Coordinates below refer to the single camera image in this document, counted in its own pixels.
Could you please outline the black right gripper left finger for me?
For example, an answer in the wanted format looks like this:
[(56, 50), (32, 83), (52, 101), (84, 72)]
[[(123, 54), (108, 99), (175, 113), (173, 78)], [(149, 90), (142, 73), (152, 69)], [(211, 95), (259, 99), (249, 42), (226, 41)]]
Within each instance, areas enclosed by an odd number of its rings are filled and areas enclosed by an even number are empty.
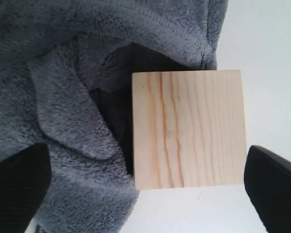
[(45, 143), (0, 161), (0, 233), (25, 232), (50, 184), (50, 155)]

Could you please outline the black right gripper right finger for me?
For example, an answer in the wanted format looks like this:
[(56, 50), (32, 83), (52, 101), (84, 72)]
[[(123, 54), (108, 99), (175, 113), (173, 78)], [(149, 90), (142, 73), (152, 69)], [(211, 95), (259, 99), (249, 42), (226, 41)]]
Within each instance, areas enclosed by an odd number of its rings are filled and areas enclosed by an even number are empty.
[(261, 146), (251, 146), (244, 187), (269, 233), (291, 233), (291, 162)]

